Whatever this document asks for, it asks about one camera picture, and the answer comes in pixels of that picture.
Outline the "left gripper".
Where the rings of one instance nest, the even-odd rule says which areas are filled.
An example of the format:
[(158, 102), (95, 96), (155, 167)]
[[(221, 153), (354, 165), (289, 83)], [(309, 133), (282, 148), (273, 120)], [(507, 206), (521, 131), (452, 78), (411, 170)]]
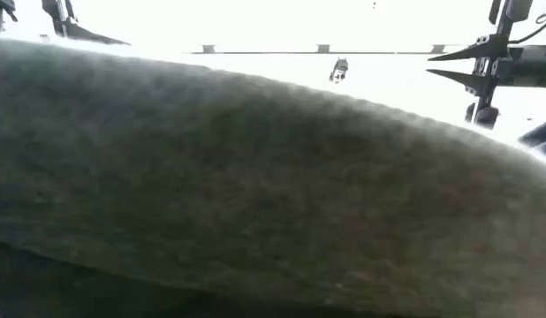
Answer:
[(42, 9), (51, 17), (54, 30), (59, 36), (65, 36), (67, 32), (67, 36), (74, 40), (100, 42), (109, 45), (128, 45), (128, 42), (96, 34), (78, 24), (73, 24), (77, 22), (77, 17), (73, 10), (72, 0), (42, 0)]

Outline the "ceiling light rail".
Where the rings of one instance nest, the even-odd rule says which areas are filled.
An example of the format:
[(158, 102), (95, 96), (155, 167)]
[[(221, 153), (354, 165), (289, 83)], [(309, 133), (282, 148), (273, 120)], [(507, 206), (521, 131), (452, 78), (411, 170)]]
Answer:
[(441, 55), (461, 49), (459, 44), (411, 44), (388, 46), (351, 46), (343, 44), (306, 44), (297, 47), (235, 47), (201, 45), (198, 55)]

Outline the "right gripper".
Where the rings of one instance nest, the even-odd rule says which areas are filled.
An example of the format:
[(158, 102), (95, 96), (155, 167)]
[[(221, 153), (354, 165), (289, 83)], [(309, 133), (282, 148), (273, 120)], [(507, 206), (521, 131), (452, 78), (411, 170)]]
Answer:
[(497, 87), (546, 86), (546, 44), (525, 44), (546, 28), (546, 9), (535, 20), (539, 26), (536, 30), (521, 39), (510, 38), (512, 27), (528, 19), (533, 1), (492, 0), (489, 22), (496, 28), (495, 33), (478, 38), (475, 44), (462, 50), (429, 59), (475, 60), (472, 74), (427, 69), (427, 72), (462, 84), (468, 93), (478, 98), (466, 109), (467, 122), (489, 129), (494, 127), (499, 117), (499, 110), (492, 106)]

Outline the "hanging ceiling device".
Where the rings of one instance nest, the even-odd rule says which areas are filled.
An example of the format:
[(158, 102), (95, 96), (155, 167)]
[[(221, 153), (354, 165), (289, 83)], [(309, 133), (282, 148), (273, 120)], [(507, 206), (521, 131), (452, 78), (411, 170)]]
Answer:
[(340, 57), (330, 73), (329, 80), (334, 84), (339, 84), (345, 79), (348, 69), (349, 64), (347, 59)]

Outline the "blue denim cap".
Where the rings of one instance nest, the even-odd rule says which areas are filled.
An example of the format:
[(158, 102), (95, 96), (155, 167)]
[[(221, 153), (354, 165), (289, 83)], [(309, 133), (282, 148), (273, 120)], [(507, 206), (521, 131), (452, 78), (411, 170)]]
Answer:
[(546, 155), (546, 122), (520, 136), (518, 142), (527, 148)]

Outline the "olive green cap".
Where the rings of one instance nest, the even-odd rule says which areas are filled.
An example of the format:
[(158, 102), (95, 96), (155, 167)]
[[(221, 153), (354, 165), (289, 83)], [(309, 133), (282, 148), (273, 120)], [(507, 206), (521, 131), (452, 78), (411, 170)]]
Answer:
[(546, 162), (347, 96), (0, 34), (0, 318), (546, 318)]

